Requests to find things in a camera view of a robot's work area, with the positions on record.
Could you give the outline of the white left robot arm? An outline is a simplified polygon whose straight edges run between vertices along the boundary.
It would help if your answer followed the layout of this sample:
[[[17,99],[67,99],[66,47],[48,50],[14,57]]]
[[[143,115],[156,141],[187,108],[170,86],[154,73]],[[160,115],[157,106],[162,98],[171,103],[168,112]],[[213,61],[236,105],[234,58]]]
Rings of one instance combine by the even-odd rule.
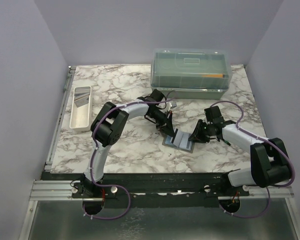
[[[83,191],[91,198],[97,197],[101,191],[98,183],[104,176],[104,167],[111,147],[120,139],[127,121],[144,117],[155,124],[158,131],[174,138],[176,130],[173,127],[171,111],[163,112],[160,104],[166,104],[172,99],[155,89],[146,97],[115,105],[106,102],[91,125],[94,148],[84,176],[89,180],[84,184]]]

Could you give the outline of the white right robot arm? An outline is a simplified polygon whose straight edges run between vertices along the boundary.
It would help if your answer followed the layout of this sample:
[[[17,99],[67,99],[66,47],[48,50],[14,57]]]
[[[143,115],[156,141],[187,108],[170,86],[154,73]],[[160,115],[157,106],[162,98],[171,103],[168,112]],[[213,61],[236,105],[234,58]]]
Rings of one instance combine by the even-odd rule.
[[[224,120],[218,106],[204,110],[206,121],[197,121],[188,138],[194,143],[208,143],[212,139],[233,144],[250,155],[250,167],[230,171],[220,183],[220,191],[231,196],[240,186],[265,188],[291,180],[293,171],[287,160],[287,151],[279,138],[261,138],[239,127],[232,120]]]

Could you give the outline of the light grey credit card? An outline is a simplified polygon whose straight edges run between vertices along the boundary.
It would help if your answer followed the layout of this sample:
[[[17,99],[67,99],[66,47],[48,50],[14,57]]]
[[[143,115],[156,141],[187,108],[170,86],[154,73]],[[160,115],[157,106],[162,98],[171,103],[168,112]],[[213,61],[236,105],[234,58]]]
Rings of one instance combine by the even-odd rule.
[[[178,128],[175,130],[175,135],[174,137],[171,139],[171,143],[176,146],[179,147],[180,143],[182,141],[183,138],[183,132],[180,131]]]

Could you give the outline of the grey leather card holder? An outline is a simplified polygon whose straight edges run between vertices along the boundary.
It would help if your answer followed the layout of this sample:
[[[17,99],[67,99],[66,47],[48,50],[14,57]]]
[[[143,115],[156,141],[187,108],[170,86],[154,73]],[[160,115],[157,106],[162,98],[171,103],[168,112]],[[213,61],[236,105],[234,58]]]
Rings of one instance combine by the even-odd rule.
[[[189,140],[190,133],[175,129],[175,137],[166,135],[163,139],[162,145],[177,149],[180,151],[192,153],[194,150],[194,142]]]

